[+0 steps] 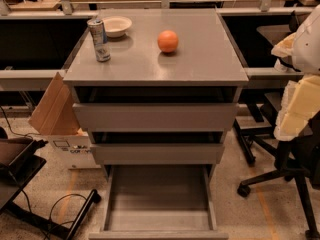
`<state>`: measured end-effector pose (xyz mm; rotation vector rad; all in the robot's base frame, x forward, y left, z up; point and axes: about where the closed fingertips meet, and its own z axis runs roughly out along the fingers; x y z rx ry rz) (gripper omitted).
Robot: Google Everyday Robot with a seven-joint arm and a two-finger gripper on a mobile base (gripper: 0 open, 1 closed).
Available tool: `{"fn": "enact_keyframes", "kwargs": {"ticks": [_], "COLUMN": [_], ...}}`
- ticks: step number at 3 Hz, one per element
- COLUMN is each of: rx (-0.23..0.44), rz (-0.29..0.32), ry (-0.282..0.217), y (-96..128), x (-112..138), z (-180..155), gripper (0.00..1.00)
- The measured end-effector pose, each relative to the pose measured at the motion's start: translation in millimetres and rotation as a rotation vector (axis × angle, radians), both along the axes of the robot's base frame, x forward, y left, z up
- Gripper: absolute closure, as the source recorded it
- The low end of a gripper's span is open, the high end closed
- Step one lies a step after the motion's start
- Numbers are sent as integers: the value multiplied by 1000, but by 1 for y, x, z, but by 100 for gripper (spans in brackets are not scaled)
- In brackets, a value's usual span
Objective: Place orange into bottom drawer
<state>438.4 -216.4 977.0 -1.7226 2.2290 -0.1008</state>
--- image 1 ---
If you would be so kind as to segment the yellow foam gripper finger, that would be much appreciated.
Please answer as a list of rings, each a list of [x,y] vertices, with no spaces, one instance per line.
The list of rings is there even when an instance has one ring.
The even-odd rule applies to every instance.
[[[271,54],[280,58],[291,56],[293,52],[293,42],[296,34],[292,33],[278,42],[271,50]]]
[[[311,131],[305,127],[319,111],[320,76],[306,75],[298,82],[289,81],[282,96],[274,136],[280,141],[291,141],[299,135],[310,135]]]

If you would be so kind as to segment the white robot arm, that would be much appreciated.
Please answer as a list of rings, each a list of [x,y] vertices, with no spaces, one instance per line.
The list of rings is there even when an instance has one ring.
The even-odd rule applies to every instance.
[[[294,69],[303,73],[298,82],[289,81],[284,89],[274,136],[280,141],[310,135],[305,127],[320,111],[320,6],[271,50],[277,57],[292,58]]]

